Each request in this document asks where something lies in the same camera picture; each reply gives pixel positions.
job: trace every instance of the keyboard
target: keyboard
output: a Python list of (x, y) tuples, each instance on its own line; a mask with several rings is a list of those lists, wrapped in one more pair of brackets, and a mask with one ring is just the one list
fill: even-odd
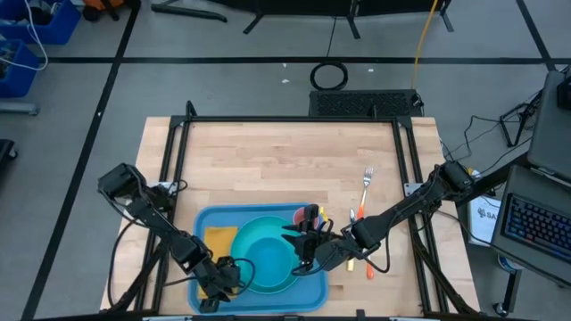
[(519, 195), (508, 195), (502, 233), (571, 263), (571, 215)]

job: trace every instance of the red cup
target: red cup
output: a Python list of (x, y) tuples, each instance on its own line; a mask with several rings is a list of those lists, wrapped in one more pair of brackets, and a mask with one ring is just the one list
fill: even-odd
[[(294, 213), (294, 224), (299, 225), (305, 219), (303, 215), (305, 208), (300, 208)], [(319, 217), (313, 220), (313, 228), (318, 228), (319, 226)]]

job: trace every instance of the black mat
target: black mat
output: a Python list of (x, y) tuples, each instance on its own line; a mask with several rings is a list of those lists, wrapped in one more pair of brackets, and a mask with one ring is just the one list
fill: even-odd
[(312, 91), (310, 116), (422, 116), (419, 106), (413, 106), (416, 90), (343, 90)]

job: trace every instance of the white wire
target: white wire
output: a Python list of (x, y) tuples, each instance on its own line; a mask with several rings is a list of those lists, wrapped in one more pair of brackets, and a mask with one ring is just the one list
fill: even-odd
[(30, 66), (26, 66), (26, 65), (22, 65), (16, 62), (11, 62), (8, 61), (2, 57), (0, 57), (0, 61), (8, 63), (12, 66), (16, 66), (16, 67), (21, 67), (21, 68), (25, 68), (25, 69), (29, 69), (29, 70), (35, 70), (35, 71), (41, 71), (44, 70), (47, 67), (48, 64), (48, 59), (47, 59), (47, 53), (46, 50), (44, 49), (44, 46), (42, 45), (42, 43), (39, 41), (39, 37), (37, 36), (37, 32), (36, 32), (36, 28), (34, 27), (34, 20), (32, 18), (32, 10), (29, 8), (29, 3), (28, 0), (22, 0), (25, 4), (26, 4), (26, 9), (28, 9), (28, 16), (29, 16), (29, 25), (27, 27), (28, 29), (28, 33), (29, 35), (32, 37), (32, 39), (34, 39), (34, 41), (36, 41), (36, 43), (39, 45), (39, 48), (42, 50), (42, 54), (44, 55), (44, 59), (46, 59), (46, 62), (44, 62), (44, 65), (40, 68), (34, 68), (34, 67), (30, 67)]

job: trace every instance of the orange handle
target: orange handle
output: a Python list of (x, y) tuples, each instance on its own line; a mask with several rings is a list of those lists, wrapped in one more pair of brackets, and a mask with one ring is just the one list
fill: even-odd
[(359, 212), (357, 212), (357, 219), (363, 218), (365, 216), (365, 206), (361, 204), (359, 206)]
[(370, 264), (367, 264), (367, 279), (372, 280), (375, 277), (375, 273), (373, 273), (373, 267)]
[[(365, 204), (359, 206), (359, 212), (357, 213), (357, 219), (363, 218), (365, 216)], [(375, 277), (373, 273), (373, 267), (367, 263), (367, 279), (372, 280)]]

